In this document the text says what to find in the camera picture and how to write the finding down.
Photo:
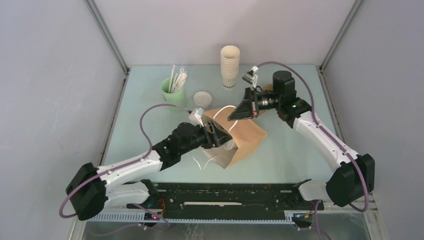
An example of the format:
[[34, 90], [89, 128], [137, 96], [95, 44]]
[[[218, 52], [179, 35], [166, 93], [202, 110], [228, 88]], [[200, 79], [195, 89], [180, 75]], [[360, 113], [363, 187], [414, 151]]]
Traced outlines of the brown paper bag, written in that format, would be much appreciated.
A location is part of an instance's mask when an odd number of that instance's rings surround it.
[[204, 165], [195, 160], [200, 170], [204, 170], [210, 162], [227, 169], [252, 155], [266, 138], [268, 133], [250, 119], [228, 121], [228, 116], [235, 108], [233, 105], [227, 105], [204, 111], [202, 116], [204, 126], [208, 121], [216, 122], [232, 136], [236, 148], [231, 150], [225, 150], [223, 146], [211, 149], [202, 148], [208, 160]]

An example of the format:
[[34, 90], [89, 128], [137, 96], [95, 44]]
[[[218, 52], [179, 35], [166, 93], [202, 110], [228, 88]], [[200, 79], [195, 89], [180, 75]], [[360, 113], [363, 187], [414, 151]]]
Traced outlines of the white plastic lids stack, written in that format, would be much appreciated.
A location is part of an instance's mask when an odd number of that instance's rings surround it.
[[212, 103], [212, 96], [206, 91], [198, 91], [193, 96], [196, 106], [207, 109]]

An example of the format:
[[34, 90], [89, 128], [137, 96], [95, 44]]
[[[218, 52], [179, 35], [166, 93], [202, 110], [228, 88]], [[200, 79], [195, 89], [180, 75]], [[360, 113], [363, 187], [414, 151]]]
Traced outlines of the stack of paper cups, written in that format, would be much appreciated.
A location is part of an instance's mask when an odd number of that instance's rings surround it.
[[236, 84], [239, 74], [240, 50], [234, 45], [224, 46], [220, 51], [220, 72], [222, 84], [226, 89], [231, 89]]

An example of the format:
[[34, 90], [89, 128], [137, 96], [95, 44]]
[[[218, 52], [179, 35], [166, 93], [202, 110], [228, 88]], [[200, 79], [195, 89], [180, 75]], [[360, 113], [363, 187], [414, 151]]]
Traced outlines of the single white paper cup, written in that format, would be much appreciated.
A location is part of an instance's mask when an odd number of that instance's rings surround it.
[[225, 150], [229, 151], [232, 150], [234, 148], [237, 147], [236, 143], [234, 142], [234, 140], [229, 140], [228, 142], [226, 142], [223, 146], [222, 146]]

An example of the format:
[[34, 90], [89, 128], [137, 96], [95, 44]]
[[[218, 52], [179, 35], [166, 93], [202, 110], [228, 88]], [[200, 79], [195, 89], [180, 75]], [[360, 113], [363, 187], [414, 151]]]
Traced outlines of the brown pulp cup carrier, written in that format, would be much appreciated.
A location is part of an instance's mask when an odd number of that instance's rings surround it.
[[266, 84], [264, 86], [261, 86], [260, 89], [258, 90], [257, 105], [258, 105], [259, 111], [258, 111], [257, 117], [264, 114], [267, 110], [275, 108], [275, 105], [276, 105], [275, 99], [267, 95], [265, 96], [260, 95], [264, 92], [272, 92], [272, 91], [273, 91], [272, 84]]

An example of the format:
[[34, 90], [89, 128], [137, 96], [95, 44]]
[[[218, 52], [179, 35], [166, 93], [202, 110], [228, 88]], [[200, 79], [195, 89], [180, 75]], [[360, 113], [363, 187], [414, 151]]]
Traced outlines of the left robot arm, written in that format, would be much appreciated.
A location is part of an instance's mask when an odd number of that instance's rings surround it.
[[135, 179], [168, 169], [195, 149], [219, 148], [232, 140], [214, 122], [206, 126], [180, 123], [171, 134], [148, 151], [117, 164], [95, 167], [82, 165], [65, 192], [81, 221], [89, 220], [107, 207], [142, 204], [153, 208], [158, 202], [157, 190], [148, 179]]

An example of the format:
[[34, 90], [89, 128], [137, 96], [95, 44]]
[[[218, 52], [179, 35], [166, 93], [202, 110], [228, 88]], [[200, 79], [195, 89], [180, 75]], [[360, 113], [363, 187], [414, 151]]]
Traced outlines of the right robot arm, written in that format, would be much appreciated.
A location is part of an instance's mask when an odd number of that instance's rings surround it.
[[374, 189], [375, 160], [369, 154], [359, 154], [332, 133], [318, 118], [314, 108], [297, 96], [295, 79], [291, 72], [276, 71], [272, 75], [272, 90], [258, 84], [257, 68], [243, 75], [247, 87], [240, 104], [227, 118], [229, 121], [254, 119], [260, 111], [275, 109], [279, 118], [308, 140], [319, 152], [332, 171], [329, 180], [305, 180], [298, 183], [291, 194], [291, 204], [304, 209], [314, 200], [329, 199], [339, 207], [352, 205], [364, 198], [365, 212], [369, 194]]

